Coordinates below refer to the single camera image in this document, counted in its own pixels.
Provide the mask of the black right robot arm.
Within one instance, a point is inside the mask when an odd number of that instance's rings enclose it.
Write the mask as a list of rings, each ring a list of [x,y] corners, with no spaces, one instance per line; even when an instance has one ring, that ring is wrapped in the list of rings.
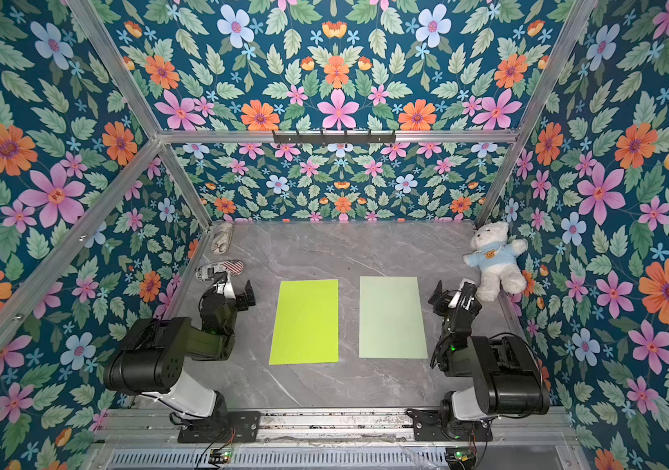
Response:
[[[478,287],[465,280],[446,290],[437,283],[428,305],[442,319],[430,366],[449,378],[469,378],[471,387],[445,395],[439,414],[445,423],[522,419],[546,414],[551,406],[537,358],[526,340],[503,332],[475,335],[472,325],[482,303]]]

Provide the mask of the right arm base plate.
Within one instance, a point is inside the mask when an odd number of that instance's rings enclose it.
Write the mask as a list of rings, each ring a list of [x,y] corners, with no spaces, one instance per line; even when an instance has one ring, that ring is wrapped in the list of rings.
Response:
[[[459,421],[437,409],[406,409],[412,420],[417,442],[481,442],[493,440],[491,425],[486,421]]]

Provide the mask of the bright lime green paper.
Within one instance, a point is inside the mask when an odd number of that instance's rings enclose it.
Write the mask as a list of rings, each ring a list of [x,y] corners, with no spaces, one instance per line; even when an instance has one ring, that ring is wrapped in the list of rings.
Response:
[[[281,282],[269,364],[339,362],[336,280]]]

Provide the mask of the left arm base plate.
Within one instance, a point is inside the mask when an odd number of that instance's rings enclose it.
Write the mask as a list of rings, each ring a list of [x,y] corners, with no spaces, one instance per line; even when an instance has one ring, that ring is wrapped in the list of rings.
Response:
[[[180,444],[254,443],[260,419],[259,411],[229,411],[219,416],[183,420],[177,441]]]

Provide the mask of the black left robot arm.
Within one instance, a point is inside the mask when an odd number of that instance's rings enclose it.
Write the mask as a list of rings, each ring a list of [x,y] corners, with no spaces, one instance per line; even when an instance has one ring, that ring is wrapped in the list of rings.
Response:
[[[236,291],[230,274],[216,273],[198,302],[201,327],[186,316],[140,319],[105,368],[105,387],[153,399],[179,416],[206,420],[226,412],[224,397],[185,371],[186,360],[223,362],[236,342],[238,315],[256,305],[250,282]]]

